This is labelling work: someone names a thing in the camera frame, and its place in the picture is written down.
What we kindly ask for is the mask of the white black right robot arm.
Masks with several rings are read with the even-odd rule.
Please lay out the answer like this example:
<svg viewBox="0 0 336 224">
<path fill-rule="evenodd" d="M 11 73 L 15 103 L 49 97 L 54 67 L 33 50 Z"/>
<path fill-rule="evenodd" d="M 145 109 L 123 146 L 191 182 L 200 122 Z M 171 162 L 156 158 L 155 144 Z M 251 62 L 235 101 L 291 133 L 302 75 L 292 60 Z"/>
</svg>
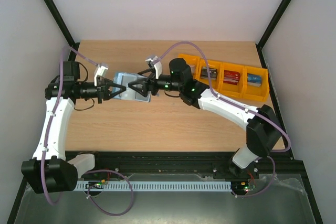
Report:
<svg viewBox="0 0 336 224">
<path fill-rule="evenodd" d="M 182 58 L 170 61 L 168 75 L 162 74 L 162 65 L 156 58 L 147 62 L 149 68 L 139 73 L 138 80 L 128 83 L 130 89 L 144 97 L 159 90 L 177 91 L 185 104 L 220 115 L 246 132 L 245 145 L 228 163 L 232 176 L 242 177 L 247 167 L 267 157 L 281 138 L 279 122 L 271 107 L 258 108 L 215 93 L 209 85 L 193 78 L 190 66 Z"/>
</svg>

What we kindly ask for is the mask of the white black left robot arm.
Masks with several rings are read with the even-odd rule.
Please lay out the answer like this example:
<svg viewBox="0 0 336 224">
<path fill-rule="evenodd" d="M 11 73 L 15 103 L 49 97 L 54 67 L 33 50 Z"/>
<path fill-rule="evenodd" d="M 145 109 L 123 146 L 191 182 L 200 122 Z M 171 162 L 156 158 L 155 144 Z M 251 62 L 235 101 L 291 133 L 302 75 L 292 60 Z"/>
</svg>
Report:
<svg viewBox="0 0 336 224">
<path fill-rule="evenodd" d="M 93 154 L 79 154 L 66 160 L 65 145 L 68 124 L 78 99 L 98 103 L 110 100 L 126 87 L 104 78 L 103 67 L 93 82 L 79 81 L 80 63 L 64 61 L 60 64 L 59 80 L 45 89 L 46 117 L 38 146 L 21 172 L 37 194 L 72 191 L 77 180 L 95 167 Z"/>
</svg>

